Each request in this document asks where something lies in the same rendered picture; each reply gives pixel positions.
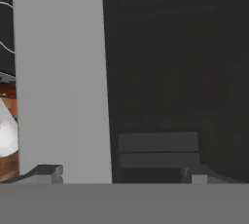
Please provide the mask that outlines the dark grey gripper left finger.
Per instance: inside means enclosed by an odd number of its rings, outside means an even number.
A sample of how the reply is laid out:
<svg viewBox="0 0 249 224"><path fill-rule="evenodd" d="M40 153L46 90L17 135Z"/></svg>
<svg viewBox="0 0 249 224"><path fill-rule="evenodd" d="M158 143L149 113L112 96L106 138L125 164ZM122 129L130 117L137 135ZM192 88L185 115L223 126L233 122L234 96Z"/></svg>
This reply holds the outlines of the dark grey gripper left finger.
<svg viewBox="0 0 249 224"><path fill-rule="evenodd" d="M62 184L62 174L63 165L38 165L30 172L5 180L4 183Z"/></svg>

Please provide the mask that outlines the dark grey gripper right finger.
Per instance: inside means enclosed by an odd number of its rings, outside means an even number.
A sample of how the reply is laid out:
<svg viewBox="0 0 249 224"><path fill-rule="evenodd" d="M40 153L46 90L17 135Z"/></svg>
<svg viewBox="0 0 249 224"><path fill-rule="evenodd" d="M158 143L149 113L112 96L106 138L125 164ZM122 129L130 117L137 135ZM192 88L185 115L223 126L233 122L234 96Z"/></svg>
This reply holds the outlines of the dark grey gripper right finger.
<svg viewBox="0 0 249 224"><path fill-rule="evenodd" d="M181 169L183 183L192 184L227 184L239 183L239 180L223 176L208 166L195 166Z"/></svg>

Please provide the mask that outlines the white bowl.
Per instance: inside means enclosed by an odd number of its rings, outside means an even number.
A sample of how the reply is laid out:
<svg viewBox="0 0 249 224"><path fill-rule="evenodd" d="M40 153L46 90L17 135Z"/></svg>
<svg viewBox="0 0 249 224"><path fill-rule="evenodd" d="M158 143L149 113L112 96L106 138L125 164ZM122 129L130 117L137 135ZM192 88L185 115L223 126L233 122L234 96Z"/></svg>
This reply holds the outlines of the white bowl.
<svg viewBox="0 0 249 224"><path fill-rule="evenodd" d="M18 150L18 123L0 98L0 158Z"/></svg>

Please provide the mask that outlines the black hob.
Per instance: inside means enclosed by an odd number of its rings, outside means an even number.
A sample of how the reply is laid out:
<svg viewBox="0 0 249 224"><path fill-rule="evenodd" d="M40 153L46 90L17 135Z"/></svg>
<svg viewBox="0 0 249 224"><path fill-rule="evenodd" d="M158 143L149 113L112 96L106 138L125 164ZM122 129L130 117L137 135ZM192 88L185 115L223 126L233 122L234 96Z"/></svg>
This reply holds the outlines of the black hob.
<svg viewBox="0 0 249 224"><path fill-rule="evenodd" d="M0 0L0 71L16 75L13 0Z"/></svg>

